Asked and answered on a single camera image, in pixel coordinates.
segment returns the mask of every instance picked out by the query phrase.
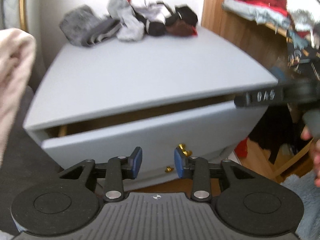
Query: beige fabric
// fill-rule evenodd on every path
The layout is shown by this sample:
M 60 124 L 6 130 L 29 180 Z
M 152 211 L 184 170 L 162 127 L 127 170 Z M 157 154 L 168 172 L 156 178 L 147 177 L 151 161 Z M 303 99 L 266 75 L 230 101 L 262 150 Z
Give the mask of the beige fabric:
M 35 55 L 33 36 L 19 29 L 0 31 L 0 167 Z

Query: gold trim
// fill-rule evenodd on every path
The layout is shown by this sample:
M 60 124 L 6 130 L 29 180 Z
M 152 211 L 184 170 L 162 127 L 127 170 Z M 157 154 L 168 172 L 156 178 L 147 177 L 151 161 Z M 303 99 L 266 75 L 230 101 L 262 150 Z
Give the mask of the gold trim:
M 26 0 L 19 0 L 19 12 L 20 12 L 20 28 L 28 32 L 27 15 L 26 15 Z

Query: drawer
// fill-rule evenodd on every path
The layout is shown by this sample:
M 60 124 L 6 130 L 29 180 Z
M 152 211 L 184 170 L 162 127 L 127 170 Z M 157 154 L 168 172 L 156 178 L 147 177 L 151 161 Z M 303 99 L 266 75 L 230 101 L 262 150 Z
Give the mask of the drawer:
M 194 156 L 218 157 L 223 149 L 244 139 L 265 110 L 236 109 L 233 101 L 228 101 L 49 138 L 42 148 L 68 168 L 84 159 L 103 163 L 114 156 L 129 155 L 140 146 L 143 161 L 138 181 L 166 175 L 174 179 L 176 175 L 164 171 L 167 166 L 174 167 L 173 152 L 178 144 L 185 143 Z

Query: brass drawer pull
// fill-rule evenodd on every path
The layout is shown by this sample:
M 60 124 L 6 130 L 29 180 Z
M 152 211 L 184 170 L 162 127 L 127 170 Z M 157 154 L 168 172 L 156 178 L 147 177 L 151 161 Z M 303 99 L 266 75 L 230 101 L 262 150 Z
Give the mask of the brass drawer pull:
M 183 154 L 187 157 L 191 156 L 192 155 L 192 151 L 187 151 L 186 150 L 186 145 L 183 144 L 183 143 L 180 143 L 179 144 L 179 148 L 182 150 Z
M 169 173 L 172 172 L 174 170 L 174 168 L 171 168 L 170 166 L 167 166 L 167 168 L 165 169 L 164 172 Z

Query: wooden floor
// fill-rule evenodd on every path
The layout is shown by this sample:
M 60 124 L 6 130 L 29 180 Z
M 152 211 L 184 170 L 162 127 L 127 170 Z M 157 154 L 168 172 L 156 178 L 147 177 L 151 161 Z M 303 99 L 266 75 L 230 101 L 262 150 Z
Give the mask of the wooden floor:
M 284 163 L 292 158 L 292 155 L 289 152 L 285 152 L 280 150 L 278 153 L 278 157 L 274 165 L 268 162 L 268 158 L 270 156 L 270 151 L 263 150 L 259 147 L 259 145 L 255 142 L 248 140 L 248 155 L 246 158 L 241 158 L 240 161 L 243 166 L 249 168 L 256 173 L 265 176 L 268 179 L 273 179 L 277 182 L 282 182 L 281 179 L 273 178 L 273 173 L 275 170 L 280 168 Z M 306 158 L 303 160 L 301 164 L 303 168 L 302 171 L 297 170 L 297 174 L 302 176 L 312 169 L 312 161 L 306 155 Z M 171 193 L 171 192 L 186 192 L 188 196 L 190 196 L 192 188 L 192 180 L 190 179 L 176 179 L 173 181 L 169 181 L 166 183 L 154 185 L 151 187 L 146 187 L 142 189 L 135 190 L 135 192 L 146 192 L 146 193 Z M 218 179 L 211 179 L 211 191 L 213 196 L 217 196 L 220 194 L 219 182 Z

